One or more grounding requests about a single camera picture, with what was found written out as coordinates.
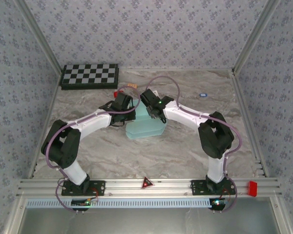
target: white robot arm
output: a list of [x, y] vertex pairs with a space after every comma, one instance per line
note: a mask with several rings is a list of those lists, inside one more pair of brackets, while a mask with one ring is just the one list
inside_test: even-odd
[[[116, 122], [134, 120], [134, 111], [128, 114], [107, 113], [108, 111], [129, 110], [130, 101], [132, 101], [132, 97], [119, 93], [115, 101], [107, 103], [90, 115], [67, 123], [61, 120], [55, 121], [42, 145], [42, 153], [45, 154], [50, 138], [55, 132], [67, 124], [76, 123], [59, 134], [56, 140], [52, 142], [49, 159], [56, 162], [63, 169], [71, 182], [85, 190], [90, 178], [76, 160], [80, 140], [94, 131], [113, 125]], [[165, 96], [163, 99], [160, 99], [150, 89], [141, 94], [141, 101], [147, 107], [152, 117], [160, 118], [162, 122], [166, 122], [166, 119], [174, 120], [197, 131], [203, 150], [209, 155], [207, 180], [216, 185], [224, 179], [224, 152], [231, 147], [234, 139], [231, 130], [209, 119], [188, 114], [182, 111], [180, 107], [198, 115], [211, 116], [224, 121], [220, 113], [215, 112], [209, 115], [182, 105], [178, 106], [172, 98]]]

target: small blue object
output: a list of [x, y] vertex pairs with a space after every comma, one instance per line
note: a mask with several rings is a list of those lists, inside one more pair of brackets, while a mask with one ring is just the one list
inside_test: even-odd
[[140, 102], [136, 109], [136, 119], [126, 125], [126, 135], [129, 139], [161, 135], [167, 123], [162, 123], [159, 118], [151, 118], [146, 106]]

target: black mounting plate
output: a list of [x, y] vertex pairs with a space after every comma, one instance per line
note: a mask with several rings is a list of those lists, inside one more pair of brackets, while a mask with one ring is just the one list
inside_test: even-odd
[[62, 189], [62, 196], [95, 196], [96, 191], [98, 196], [104, 196], [105, 181], [104, 180], [90, 180], [89, 186], [85, 193], [82, 193], [79, 186], [75, 185], [71, 181], [65, 181]]
[[198, 195], [228, 195], [226, 192], [229, 191], [230, 195], [235, 195], [235, 190], [234, 186], [231, 183], [229, 179], [224, 179], [222, 188], [219, 189], [217, 192], [212, 192], [208, 187], [207, 187], [207, 182], [205, 179], [195, 179], [191, 180], [191, 189], [192, 189], [192, 195], [193, 196], [198, 196]]

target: warning triangle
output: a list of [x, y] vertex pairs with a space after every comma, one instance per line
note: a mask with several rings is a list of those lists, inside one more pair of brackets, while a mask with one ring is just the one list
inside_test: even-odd
[[151, 180], [149, 180], [147, 177], [144, 178], [143, 183], [142, 183], [142, 189], [154, 186]]

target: patterned wall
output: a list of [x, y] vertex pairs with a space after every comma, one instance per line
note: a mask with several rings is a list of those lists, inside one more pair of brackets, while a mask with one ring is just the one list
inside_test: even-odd
[[0, 1], [0, 233], [28, 176], [57, 76], [12, 0]]
[[271, 176], [293, 218], [293, 0], [281, 1], [239, 75]]
[[61, 64], [234, 65], [266, 0], [27, 0]]

